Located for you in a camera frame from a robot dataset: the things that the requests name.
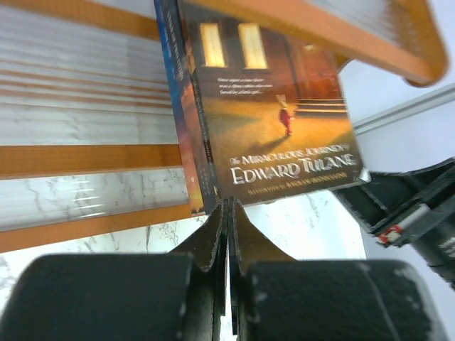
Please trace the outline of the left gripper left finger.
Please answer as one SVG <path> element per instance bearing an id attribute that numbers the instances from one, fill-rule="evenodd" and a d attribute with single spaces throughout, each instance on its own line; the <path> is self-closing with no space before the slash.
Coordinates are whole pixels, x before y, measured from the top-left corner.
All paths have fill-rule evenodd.
<path id="1" fill-rule="evenodd" d="M 218 340 L 225 204 L 165 254 L 51 254 L 20 276 L 2 340 Z"/>

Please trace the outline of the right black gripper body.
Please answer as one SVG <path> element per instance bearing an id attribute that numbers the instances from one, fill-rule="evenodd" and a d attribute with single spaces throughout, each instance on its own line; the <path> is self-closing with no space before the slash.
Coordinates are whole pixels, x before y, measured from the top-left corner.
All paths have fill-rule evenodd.
<path id="1" fill-rule="evenodd" d="M 334 191 L 383 248 L 410 245 L 454 285 L 454 159 L 406 173 L 370 173 L 370 181 Z"/>

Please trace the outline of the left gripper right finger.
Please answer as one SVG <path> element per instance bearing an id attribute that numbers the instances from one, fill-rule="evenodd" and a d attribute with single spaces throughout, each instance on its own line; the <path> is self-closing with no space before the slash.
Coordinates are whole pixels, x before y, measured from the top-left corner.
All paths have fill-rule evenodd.
<path id="1" fill-rule="evenodd" d="M 239 340 L 446 340 L 427 285 L 403 261 L 297 261 L 227 203 Z"/>

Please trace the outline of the Kate DiCamillo dark book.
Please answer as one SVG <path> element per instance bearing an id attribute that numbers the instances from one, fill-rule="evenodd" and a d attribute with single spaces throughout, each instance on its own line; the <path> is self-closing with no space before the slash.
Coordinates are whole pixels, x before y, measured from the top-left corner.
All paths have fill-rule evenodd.
<path id="1" fill-rule="evenodd" d="M 333 53 L 188 1 L 219 199 L 246 205 L 364 183 Z"/>

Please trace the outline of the Jane Eyre blue book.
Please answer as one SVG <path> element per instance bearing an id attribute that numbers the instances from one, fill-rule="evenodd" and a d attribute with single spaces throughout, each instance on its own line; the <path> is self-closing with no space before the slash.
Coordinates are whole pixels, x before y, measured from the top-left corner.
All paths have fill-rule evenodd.
<path id="1" fill-rule="evenodd" d="M 171 97 L 173 117 L 176 125 L 183 172 L 186 179 L 189 207 L 193 216 L 203 215 L 205 213 L 203 195 L 200 190 L 198 172 L 196 170 L 192 145 L 189 140 L 188 129 L 184 117 L 184 111 L 181 102 L 181 92 L 178 81 L 177 64 L 176 59 L 173 55 L 171 30 L 168 19 L 166 18 L 166 14 L 168 13 L 168 5 L 166 4 L 166 1 L 154 1 L 154 8 L 156 12 L 156 20 L 159 27 L 161 48 L 164 57 L 164 65 L 166 70 L 168 89 Z"/>

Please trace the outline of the A Tale of Two Cities book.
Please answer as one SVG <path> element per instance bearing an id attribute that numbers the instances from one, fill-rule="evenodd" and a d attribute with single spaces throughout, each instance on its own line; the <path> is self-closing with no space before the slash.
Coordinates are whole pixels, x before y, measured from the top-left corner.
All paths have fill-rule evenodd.
<path id="1" fill-rule="evenodd" d="M 181 102 L 183 115 L 189 133 L 194 163 L 198 173 L 198 182 L 203 198 L 204 212 L 211 213 L 219 200 L 218 188 L 214 176 L 211 150 L 206 137 L 206 129 L 203 127 L 204 116 L 202 102 L 199 95 L 199 88 L 196 82 L 196 65 L 192 52 L 192 45 L 185 23 L 178 22 L 179 53 L 182 66 L 181 71 Z"/>

